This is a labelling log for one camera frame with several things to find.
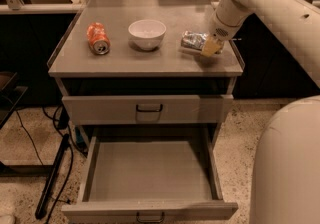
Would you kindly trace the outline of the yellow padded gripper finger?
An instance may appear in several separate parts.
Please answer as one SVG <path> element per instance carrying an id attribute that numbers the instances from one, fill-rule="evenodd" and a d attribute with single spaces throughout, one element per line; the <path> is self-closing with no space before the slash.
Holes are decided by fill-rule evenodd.
<path id="1" fill-rule="evenodd" d="M 216 54 L 223 47 L 223 42 L 219 39 L 209 36 L 201 49 L 201 54 L 205 57 L 210 57 Z"/>

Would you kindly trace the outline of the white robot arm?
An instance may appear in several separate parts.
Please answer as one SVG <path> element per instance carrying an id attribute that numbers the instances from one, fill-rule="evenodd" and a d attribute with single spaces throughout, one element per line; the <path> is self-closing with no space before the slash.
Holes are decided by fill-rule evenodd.
<path id="1" fill-rule="evenodd" d="M 210 34 L 231 39 L 256 14 L 320 86 L 320 11 L 305 0 L 220 0 Z M 259 139 L 250 224 L 320 224 L 320 97 L 276 112 Z"/>

